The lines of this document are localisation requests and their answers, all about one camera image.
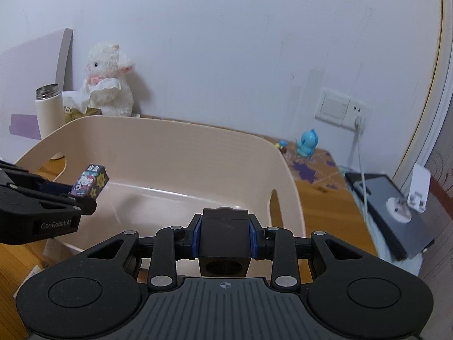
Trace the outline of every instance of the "charging cord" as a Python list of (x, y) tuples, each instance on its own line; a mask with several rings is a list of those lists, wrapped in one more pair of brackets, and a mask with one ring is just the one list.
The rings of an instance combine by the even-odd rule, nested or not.
[(365, 174), (363, 172), (363, 167), (362, 167), (362, 155), (361, 155), (361, 150), (360, 150), (360, 144), (361, 144), (361, 137), (362, 137), (362, 123), (363, 119), (361, 116), (358, 116), (356, 120), (354, 121), (354, 125), (356, 127), (356, 132), (357, 132), (357, 149), (359, 153), (359, 168), (360, 168), (360, 176), (362, 177), (362, 189), (363, 189), (363, 219), (364, 221), (368, 220), (368, 194), (366, 192), (366, 185), (365, 185)]

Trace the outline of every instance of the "crosshair logo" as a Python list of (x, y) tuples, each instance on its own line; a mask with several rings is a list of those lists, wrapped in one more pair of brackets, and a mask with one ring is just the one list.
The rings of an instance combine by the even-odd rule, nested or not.
[(223, 283), (221, 283), (219, 286), (220, 286), (222, 289), (225, 289), (225, 290), (226, 290), (226, 289), (229, 289), (230, 287), (232, 287), (233, 285), (230, 284), (228, 281), (223, 281)]

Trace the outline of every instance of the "blue toy figurine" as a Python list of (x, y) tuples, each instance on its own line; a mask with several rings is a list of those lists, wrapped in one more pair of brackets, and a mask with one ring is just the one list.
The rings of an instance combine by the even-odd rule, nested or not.
[(316, 145), (318, 144), (318, 135), (311, 129), (302, 134), (300, 142), (296, 142), (296, 153), (301, 157), (310, 157)]

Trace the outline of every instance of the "triangular cutout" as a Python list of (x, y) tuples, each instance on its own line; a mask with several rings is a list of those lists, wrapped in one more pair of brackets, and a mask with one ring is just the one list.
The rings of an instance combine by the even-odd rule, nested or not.
[(343, 245), (338, 244), (333, 240), (326, 240), (326, 244), (329, 247), (332, 254), (334, 255), (335, 259), (337, 260), (362, 258), (362, 256), (359, 255), (358, 253), (351, 251), (350, 249), (346, 248)]
[(113, 259), (118, 253), (119, 249), (123, 245), (124, 240), (115, 240), (109, 245), (106, 245), (99, 249), (98, 251), (90, 254), (88, 258), (97, 258), (97, 259)]

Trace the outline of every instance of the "bottle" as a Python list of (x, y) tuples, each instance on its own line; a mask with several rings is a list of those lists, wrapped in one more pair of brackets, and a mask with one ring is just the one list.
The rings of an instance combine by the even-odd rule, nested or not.
[[(41, 139), (65, 125), (63, 95), (57, 83), (36, 90), (35, 106)], [(64, 155), (58, 152), (51, 160), (62, 157)]]

